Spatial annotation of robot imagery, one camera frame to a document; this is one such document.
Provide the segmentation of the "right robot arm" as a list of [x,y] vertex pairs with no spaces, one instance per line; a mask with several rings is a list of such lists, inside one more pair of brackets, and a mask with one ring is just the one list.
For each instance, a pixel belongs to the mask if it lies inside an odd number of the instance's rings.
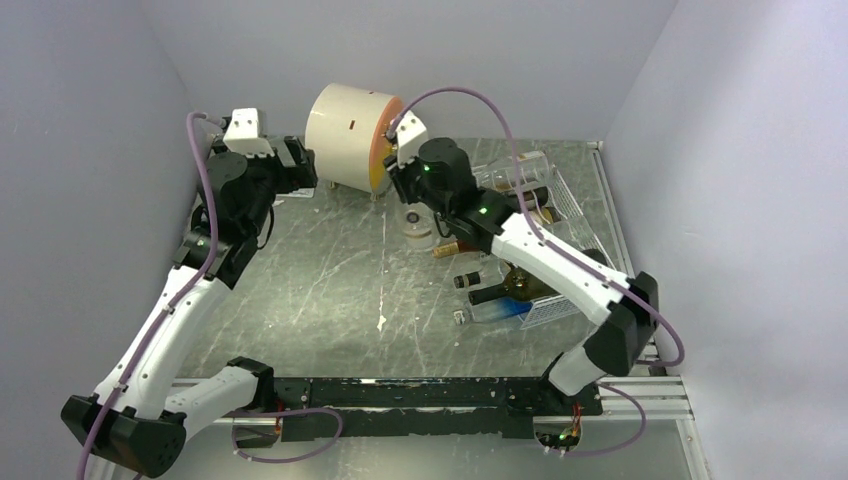
[[530,273],[594,324],[579,346],[549,366],[539,389],[548,412],[565,413],[584,386],[631,372],[658,326],[653,276],[607,267],[526,218],[521,196],[478,184],[468,155],[452,139],[427,140],[407,157],[391,153],[383,165],[402,202],[426,205],[455,237]]

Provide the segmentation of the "clear bottle yellow label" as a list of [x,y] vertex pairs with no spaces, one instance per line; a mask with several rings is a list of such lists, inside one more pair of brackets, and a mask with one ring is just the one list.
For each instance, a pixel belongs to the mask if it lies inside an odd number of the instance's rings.
[[402,215],[402,233],[410,249],[429,250],[437,244],[432,214],[426,208],[410,205]]

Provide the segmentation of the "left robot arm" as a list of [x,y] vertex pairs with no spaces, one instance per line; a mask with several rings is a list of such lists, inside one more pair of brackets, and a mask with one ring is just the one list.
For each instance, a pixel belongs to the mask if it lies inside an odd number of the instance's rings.
[[200,328],[258,252],[275,198],[316,184],[314,155],[292,136],[261,151],[222,141],[200,172],[201,203],[148,319],[94,391],[69,397],[60,413],[85,457],[148,478],[166,473],[194,435],[225,415],[282,408],[273,369],[245,357],[181,393],[170,388]]

